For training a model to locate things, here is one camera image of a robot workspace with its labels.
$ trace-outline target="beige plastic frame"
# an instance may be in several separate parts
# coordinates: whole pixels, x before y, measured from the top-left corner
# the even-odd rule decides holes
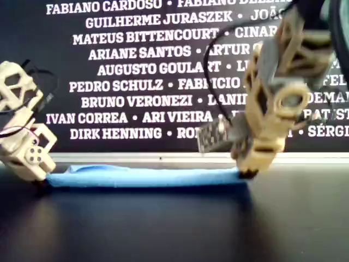
[[[287,14],[275,35],[279,43],[278,77],[322,79],[333,62],[333,48],[329,32],[303,30],[304,20],[296,8]],[[276,155],[284,151],[290,130],[305,126],[296,123],[307,107],[310,89],[302,82],[285,81],[277,91],[262,84],[258,78],[257,62],[261,46],[257,45],[245,72],[244,84],[248,94],[245,115],[253,137],[245,143],[245,152],[232,150],[242,172],[264,171]],[[297,97],[298,104],[283,105],[289,97]]]
[[[8,84],[7,80],[10,78],[15,82]],[[0,139],[0,160],[25,181],[43,181],[56,167],[49,156],[49,151],[56,143],[57,137],[46,125],[35,124],[35,119],[28,122],[33,115],[33,108],[43,97],[43,93],[37,89],[33,78],[18,64],[8,61],[1,63],[0,111],[18,108],[26,101],[28,93],[34,95],[31,101],[14,113],[1,133],[10,133],[24,125],[26,128],[13,136]],[[39,146],[41,136],[48,141],[44,147]]]

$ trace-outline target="wire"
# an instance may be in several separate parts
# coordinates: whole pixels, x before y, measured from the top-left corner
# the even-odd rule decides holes
[[[3,134],[4,133],[4,131],[10,131],[11,129],[16,129],[16,130],[18,130],[18,129],[24,129],[24,130],[26,130],[30,135],[32,135],[32,136],[34,136],[35,137],[35,144],[36,145],[38,145],[39,144],[39,137],[38,137],[38,135],[36,135],[36,133],[34,133],[32,130],[30,130],[29,128],[27,128],[27,127],[22,127],[22,126],[13,126],[13,127],[7,127],[7,128],[4,128],[1,132],[0,132],[0,134]]]
[[[289,10],[291,10],[293,8],[293,6],[298,2],[299,0],[293,0],[290,4],[288,4],[288,6],[283,9],[283,10],[279,10],[277,12],[277,14],[273,15],[270,17],[270,19],[273,19],[279,15],[282,15],[286,12],[288,12]],[[238,27],[246,27],[246,26],[254,26],[254,25],[260,25],[261,23],[266,23],[268,20],[263,20],[263,19],[258,19],[258,20],[248,20],[248,21],[243,21],[240,23],[234,23],[230,26],[227,26],[225,28],[223,28],[222,30],[220,30],[217,34],[217,36],[209,43],[207,50],[205,52],[205,55],[203,57],[203,73],[205,75],[206,78],[206,82],[207,82],[207,87],[208,90],[210,91],[210,93],[213,95],[214,99],[217,102],[217,106],[219,108],[219,110],[221,111],[222,115],[226,118],[226,120],[228,121],[228,123],[232,126],[232,122],[229,118],[229,115],[227,113],[227,111],[224,109],[223,105],[220,103],[219,98],[217,96],[217,93],[215,92],[213,86],[212,86],[212,82],[211,82],[211,78],[209,76],[209,70],[208,70],[208,62],[209,62],[209,53],[211,51],[211,49],[214,47],[214,45],[218,42],[219,39],[225,37],[225,32],[234,32],[236,28]]]

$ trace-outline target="table surface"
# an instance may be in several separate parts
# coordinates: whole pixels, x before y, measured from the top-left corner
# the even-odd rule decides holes
[[[1,262],[349,261],[349,165],[274,165],[247,186],[57,190],[0,181]]]

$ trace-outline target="black cable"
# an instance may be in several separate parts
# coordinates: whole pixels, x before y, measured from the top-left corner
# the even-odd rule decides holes
[[[288,4],[288,6],[283,9],[282,11],[278,11],[277,14],[273,15],[270,17],[270,20],[282,15],[286,12],[288,12],[289,10],[291,10],[293,8],[293,6],[298,2],[299,0],[293,0],[290,4]],[[219,110],[221,111],[222,115],[226,118],[226,120],[228,121],[228,123],[230,125],[232,125],[232,122],[229,118],[229,115],[227,113],[227,111],[224,109],[223,105],[220,103],[219,98],[217,96],[217,93],[215,92],[213,86],[212,86],[212,82],[211,82],[211,78],[209,76],[209,70],[208,70],[208,62],[209,62],[209,53],[211,51],[211,49],[213,48],[213,46],[217,43],[217,41],[223,37],[225,37],[225,32],[234,32],[236,28],[238,27],[246,27],[246,26],[254,26],[254,25],[260,25],[261,23],[266,23],[269,20],[263,20],[263,19],[258,19],[258,20],[248,20],[248,21],[243,21],[240,23],[234,23],[230,26],[227,26],[225,28],[223,28],[222,30],[220,30],[217,34],[217,36],[209,43],[207,50],[205,52],[205,55],[203,57],[203,73],[205,75],[206,81],[207,81],[207,87],[208,90],[210,91],[210,93],[213,95],[214,99],[217,102],[217,106],[219,108]]]

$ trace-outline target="black background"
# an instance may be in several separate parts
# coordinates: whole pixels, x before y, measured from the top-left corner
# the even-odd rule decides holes
[[[158,124],[142,124],[142,116],[145,111],[184,111],[184,110],[210,110],[213,117],[217,117],[219,111],[215,106],[207,106],[208,90],[177,90],[176,82],[178,78],[203,78],[203,74],[187,74],[187,75],[151,75],[151,76],[135,76],[140,79],[164,79],[163,91],[144,92],[120,92],[119,94],[113,92],[92,94],[92,93],[69,93],[69,81],[94,81],[94,80],[115,80],[122,77],[115,76],[112,78],[97,77],[97,71],[100,64],[117,64],[117,63],[150,63],[150,62],[171,62],[171,61],[202,61],[203,54],[196,54],[196,48],[204,47],[209,43],[207,40],[196,40],[190,43],[185,41],[172,42],[151,42],[142,44],[116,44],[116,45],[97,45],[97,46],[73,46],[73,34],[86,33],[102,33],[102,32],[116,32],[116,31],[148,31],[155,29],[174,29],[174,28],[223,28],[227,23],[213,23],[213,24],[189,24],[189,25],[171,25],[171,26],[154,26],[154,27],[137,27],[137,28],[109,28],[109,29],[85,29],[85,19],[87,17],[103,17],[114,15],[136,15],[136,14],[158,14],[166,13],[182,13],[182,12],[199,12],[210,10],[233,10],[233,18],[237,21],[237,14],[243,14],[244,19],[249,18],[254,14],[254,9],[269,9],[271,5],[280,8],[284,3],[275,4],[237,4],[218,7],[201,7],[201,8],[176,8],[177,1],[173,1],[171,6],[163,1],[162,9],[152,9],[147,11],[119,11],[110,12],[107,14],[68,14],[68,15],[46,15],[46,4],[53,3],[45,0],[26,1],[26,0],[2,0],[0,4],[0,22],[2,27],[2,36],[0,40],[0,60],[12,61],[21,63],[25,59],[31,59],[37,67],[45,68],[53,71],[60,78],[61,87],[49,106],[47,106],[43,114],[38,118],[38,122],[46,122],[46,113],[79,113],[79,112],[102,112],[99,109],[81,109],[81,96],[136,96],[136,95],[154,95],[154,94],[192,94],[194,96],[193,102],[197,98],[203,98],[203,103],[194,103],[190,108],[123,108],[128,115],[128,124],[106,125],[97,127],[95,125],[83,126],[80,124],[74,125],[49,125],[49,128],[58,136],[58,142],[53,148],[53,152],[197,152],[196,139],[176,139],[177,127],[194,127],[201,125],[200,123],[158,123]],[[54,3],[63,3],[65,1],[55,1]],[[222,43],[257,43],[263,40],[262,38],[235,38],[233,36],[226,37]],[[139,61],[133,59],[132,61],[88,61],[89,52],[91,49],[98,48],[118,48],[125,46],[170,46],[170,45],[191,45],[192,56],[189,58],[161,58],[161,59],[144,59]],[[249,56],[224,56],[213,57],[213,60],[221,60],[221,72],[211,73],[212,77],[217,76],[238,76],[242,79],[243,73],[236,72],[236,60],[246,60]],[[232,69],[225,68],[227,63],[232,64]],[[174,82],[174,87],[167,88],[169,81]],[[36,79],[39,86],[45,92],[50,88],[47,81],[43,79]],[[218,90],[220,93],[237,92],[243,93],[243,87],[232,90]],[[241,106],[228,107],[229,110],[241,110]],[[105,112],[117,111],[118,109],[105,109]],[[133,121],[132,115],[138,115],[138,120]],[[161,127],[163,129],[163,138],[154,140],[70,140],[70,128],[103,128],[103,127]],[[172,131],[172,137],[166,135],[167,131]],[[307,136],[307,130],[303,135],[294,133],[292,138],[288,139],[288,152],[345,152],[343,143],[346,138],[310,138]]]

